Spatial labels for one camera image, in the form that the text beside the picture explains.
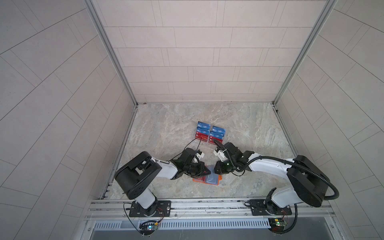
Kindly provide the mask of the orange card holder wallet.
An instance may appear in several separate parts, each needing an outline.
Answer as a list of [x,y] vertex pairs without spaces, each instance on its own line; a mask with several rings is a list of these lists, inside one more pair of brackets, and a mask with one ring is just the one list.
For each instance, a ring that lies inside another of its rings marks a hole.
[[218,186],[222,180],[222,176],[215,173],[215,165],[207,166],[207,168],[211,173],[205,176],[206,179],[203,184]]

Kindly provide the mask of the clear acrylic card display stand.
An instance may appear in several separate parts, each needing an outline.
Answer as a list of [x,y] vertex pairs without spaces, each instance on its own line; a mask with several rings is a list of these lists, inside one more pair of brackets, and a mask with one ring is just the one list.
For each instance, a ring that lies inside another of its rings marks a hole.
[[212,126],[207,123],[198,122],[195,132],[195,138],[203,142],[215,144],[215,142],[223,143],[226,135],[226,129],[217,126]]

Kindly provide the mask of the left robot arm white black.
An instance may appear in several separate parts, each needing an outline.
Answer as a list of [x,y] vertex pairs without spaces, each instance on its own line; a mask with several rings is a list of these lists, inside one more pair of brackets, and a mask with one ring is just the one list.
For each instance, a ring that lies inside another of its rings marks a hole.
[[147,216],[155,213],[158,207],[157,197],[149,190],[155,178],[176,180],[183,175],[201,178],[211,171],[201,161],[204,153],[200,150],[185,148],[180,154],[168,161],[161,161],[144,151],[119,168],[114,179],[130,200],[135,200]]

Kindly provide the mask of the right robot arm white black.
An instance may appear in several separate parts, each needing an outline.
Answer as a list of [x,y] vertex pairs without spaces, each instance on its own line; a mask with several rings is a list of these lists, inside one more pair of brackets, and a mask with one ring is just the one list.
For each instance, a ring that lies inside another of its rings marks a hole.
[[326,199],[329,178],[325,176],[308,158],[298,155],[294,159],[279,159],[262,156],[253,151],[241,152],[228,142],[222,145],[216,141],[214,155],[219,158],[215,173],[225,175],[233,172],[263,172],[288,180],[282,188],[272,188],[261,204],[261,209],[276,215],[279,209],[306,203],[320,207]]

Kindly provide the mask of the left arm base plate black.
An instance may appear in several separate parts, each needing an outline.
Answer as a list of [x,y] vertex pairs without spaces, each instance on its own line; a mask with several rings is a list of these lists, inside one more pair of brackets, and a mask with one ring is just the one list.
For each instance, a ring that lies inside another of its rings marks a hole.
[[137,201],[133,201],[130,207],[130,218],[159,218],[169,217],[171,201],[156,200],[150,207],[144,209]]

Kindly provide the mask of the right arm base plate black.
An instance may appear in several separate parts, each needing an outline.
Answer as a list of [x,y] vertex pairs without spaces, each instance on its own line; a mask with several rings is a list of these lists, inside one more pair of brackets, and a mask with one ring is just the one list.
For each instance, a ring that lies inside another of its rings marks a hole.
[[253,216],[282,216],[292,215],[290,207],[280,208],[272,201],[265,200],[248,200],[244,205],[251,209]]

